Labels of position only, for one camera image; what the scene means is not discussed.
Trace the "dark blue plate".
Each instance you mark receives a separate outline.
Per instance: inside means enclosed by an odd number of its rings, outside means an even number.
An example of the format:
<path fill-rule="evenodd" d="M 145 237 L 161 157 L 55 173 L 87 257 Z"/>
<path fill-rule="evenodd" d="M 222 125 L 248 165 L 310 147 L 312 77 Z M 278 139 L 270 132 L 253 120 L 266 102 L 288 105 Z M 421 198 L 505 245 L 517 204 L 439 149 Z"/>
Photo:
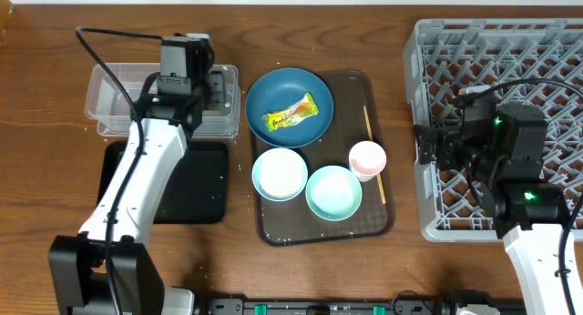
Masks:
<path fill-rule="evenodd" d="M 270 131 L 263 116 L 283 110 L 311 94 L 319 113 L 292 127 Z M 332 91 L 313 72 L 286 67 L 261 76 L 247 93 L 245 117 L 251 131 L 263 142 L 275 147 L 305 147 L 322 137 L 332 123 Z"/>

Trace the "pink cup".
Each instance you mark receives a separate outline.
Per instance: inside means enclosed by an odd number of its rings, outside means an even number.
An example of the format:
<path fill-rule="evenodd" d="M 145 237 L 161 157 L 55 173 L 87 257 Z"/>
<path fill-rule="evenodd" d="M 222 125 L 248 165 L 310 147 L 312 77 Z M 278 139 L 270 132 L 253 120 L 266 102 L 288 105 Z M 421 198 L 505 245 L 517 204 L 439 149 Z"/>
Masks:
<path fill-rule="evenodd" d="M 360 182 L 375 178 L 386 166 L 384 149 L 373 141 L 361 141 L 349 152 L 349 168 Z"/>

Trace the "yellow snack wrapper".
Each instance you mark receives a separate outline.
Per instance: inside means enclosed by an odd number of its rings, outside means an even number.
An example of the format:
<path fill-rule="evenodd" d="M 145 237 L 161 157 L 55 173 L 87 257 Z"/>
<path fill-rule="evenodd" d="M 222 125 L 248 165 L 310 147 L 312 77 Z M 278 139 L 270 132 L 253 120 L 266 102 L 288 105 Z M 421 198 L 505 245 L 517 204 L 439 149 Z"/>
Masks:
<path fill-rule="evenodd" d="M 301 123 L 305 118 L 318 115 L 320 112 L 311 93 L 295 104 L 282 110 L 270 112 L 262 116 L 262 120 L 269 132 L 280 128 L 293 127 Z"/>

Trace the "mint green bowl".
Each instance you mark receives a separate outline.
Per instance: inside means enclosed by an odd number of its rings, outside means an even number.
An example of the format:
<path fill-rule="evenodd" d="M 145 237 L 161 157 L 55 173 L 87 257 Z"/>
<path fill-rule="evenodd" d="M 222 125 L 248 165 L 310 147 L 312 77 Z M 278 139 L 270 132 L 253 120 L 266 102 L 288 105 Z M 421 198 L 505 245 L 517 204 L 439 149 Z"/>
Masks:
<path fill-rule="evenodd" d="M 359 209 L 363 189 L 361 182 L 349 169 L 326 166 L 309 177 L 305 197 L 308 207 L 319 218 L 343 221 Z"/>

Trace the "light blue rice bowl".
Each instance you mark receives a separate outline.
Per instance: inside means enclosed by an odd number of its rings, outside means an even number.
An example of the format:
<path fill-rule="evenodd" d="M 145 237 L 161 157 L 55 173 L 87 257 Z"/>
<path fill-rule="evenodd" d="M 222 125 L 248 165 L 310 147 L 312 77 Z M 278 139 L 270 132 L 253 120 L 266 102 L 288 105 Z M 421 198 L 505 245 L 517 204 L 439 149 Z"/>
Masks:
<path fill-rule="evenodd" d="M 308 180 L 303 158 L 288 148 L 272 148 L 263 152 L 251 170 L 255 190 L 264 198 L 283 202 L 298 196 Z"/>

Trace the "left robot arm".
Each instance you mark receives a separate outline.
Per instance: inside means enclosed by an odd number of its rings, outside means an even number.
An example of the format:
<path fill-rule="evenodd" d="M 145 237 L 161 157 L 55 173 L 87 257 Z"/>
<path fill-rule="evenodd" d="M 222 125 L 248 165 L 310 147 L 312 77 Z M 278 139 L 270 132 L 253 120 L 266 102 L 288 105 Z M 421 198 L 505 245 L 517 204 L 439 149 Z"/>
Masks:
<path fill-rule="evenodd" d="M 126 148 L 105 194 L 75 236 L 58 235 L 48 262 L 62 314 L 192 314 L 191 290 L 164 285 L 148 254 L 172 171 L 211 99 L 207 34 L 159 39 L 160 70 L 129 100 Z"/>

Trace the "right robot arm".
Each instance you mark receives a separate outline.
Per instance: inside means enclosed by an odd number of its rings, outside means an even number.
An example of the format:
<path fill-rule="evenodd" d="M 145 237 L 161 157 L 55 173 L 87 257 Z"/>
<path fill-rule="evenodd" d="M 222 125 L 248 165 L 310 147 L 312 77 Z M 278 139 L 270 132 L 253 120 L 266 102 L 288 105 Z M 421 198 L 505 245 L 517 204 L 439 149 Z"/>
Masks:
<path fill-rule="evenodd" d="M 417 159 L 463 169 L 477 205 L 492 218 L 518 276 L 529 314 L 579 314 L 582 283 L 572 227 L 577 218 L 558 186 L 544 181 L 547 122 L 535 106 L 464 98 L 458 127 L 414 126 Z"/>

